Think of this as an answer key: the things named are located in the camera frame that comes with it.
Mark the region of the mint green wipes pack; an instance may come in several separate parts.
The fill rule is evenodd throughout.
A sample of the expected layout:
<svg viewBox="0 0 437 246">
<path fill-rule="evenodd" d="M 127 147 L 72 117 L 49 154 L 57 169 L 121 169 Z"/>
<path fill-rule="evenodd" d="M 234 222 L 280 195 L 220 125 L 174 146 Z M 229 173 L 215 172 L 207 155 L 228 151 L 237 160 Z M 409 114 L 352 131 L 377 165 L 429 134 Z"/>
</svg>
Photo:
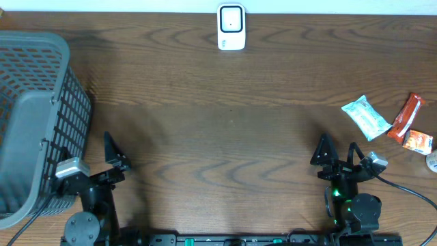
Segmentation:
<svg viewBox="0 0 437 246">
<path fill-rule="evenodd" d="M 341 109 L 351 117 L 368 141 L 374 140 L 392 127 L 371 106 L 366 95 L 342 106 Z"/>
</svg>

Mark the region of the orange snack packet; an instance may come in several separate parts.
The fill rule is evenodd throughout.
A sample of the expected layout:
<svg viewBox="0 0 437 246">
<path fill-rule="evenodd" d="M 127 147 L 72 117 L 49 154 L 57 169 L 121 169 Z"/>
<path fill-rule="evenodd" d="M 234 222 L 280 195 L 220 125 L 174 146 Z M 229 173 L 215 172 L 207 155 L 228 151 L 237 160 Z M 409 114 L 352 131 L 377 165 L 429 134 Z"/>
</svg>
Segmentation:
<svg viewBox="0 0 437 246">
<path fill-rule="evenodd" d="M 425 133 L 409 130 L 404 138 L 402 146 L 406 149 L 413 150 L 423 155 L 432 152 L 433 137 Z"/>
</svg>

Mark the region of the green lid jar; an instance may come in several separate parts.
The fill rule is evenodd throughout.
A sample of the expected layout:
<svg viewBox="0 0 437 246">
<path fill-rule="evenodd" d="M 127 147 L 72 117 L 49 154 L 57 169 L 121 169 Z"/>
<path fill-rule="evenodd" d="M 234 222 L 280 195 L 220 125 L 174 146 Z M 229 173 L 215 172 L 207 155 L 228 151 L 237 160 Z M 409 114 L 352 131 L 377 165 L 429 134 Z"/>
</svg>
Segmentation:
<svg viewBox="0 0 437 246">
<path fill-rule="evenodd" d="M 432 153 L 428 154 L 425 158 L 426 164 L 431 171 L 434 173 L 437 172 L 437 150 L 434 150 Z"/>
</svg>

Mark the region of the red Top chocolate bar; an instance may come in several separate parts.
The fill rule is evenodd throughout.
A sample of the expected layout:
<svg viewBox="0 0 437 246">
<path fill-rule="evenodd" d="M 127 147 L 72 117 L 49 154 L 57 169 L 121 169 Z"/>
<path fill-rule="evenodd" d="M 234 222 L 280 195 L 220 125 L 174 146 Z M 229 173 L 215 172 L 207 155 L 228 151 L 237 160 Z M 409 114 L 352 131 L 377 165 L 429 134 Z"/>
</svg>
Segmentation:
<svg viewBox="0 0 437 246">
<path fill-rule="evenodd" d="M 404 137 L 413 123 L 419 109 L 425 104 L 417 93 L 411 93 L 402 110 L 395 118 L 394 123 L 387 135 L 399 144 L 403 144 Z"/>
</svg>

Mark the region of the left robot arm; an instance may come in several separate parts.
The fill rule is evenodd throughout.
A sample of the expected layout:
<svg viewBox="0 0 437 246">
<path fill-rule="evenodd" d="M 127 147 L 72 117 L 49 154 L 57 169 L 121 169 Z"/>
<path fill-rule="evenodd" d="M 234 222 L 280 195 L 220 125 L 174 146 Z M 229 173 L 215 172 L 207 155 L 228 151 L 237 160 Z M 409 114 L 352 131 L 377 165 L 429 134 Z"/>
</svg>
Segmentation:
<svg viewBox="0 0 437 246">
<path fill-rule="evenodd" d="M 62 148 L 52 190 L 57 197 L 78 196 L 83 209 L 67 220 L 61 245 L 114 245 L 121 240 L 113 190 L 125 180 L 131 162 L 108 131 L 104 133 L 104 160 L 111 168 L 91 175 L 88 164 Z"/>
</svg>

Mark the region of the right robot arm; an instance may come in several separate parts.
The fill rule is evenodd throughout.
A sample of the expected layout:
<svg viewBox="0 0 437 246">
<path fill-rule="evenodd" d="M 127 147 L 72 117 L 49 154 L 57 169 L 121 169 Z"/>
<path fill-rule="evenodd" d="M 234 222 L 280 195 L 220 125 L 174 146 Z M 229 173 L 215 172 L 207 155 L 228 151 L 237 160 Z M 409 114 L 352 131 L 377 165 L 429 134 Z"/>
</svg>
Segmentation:
<svg viewBox="0 0 437 246">
<path fill-rule="evenodd" d="M 374 245 L 373 232 L 379 229 L 380 198 L 358 191 L 358 183 L 374 179 L 388 162 L 375 152 L 363 154 L 353 142 L 347 159 L 339 159 L 330 135 L 321 135 L 310 164 L 320 166 L 318 178 L 327 180 L 325 207 L 336 229 L 328 235 L 330 245 Z"/>
</svg>

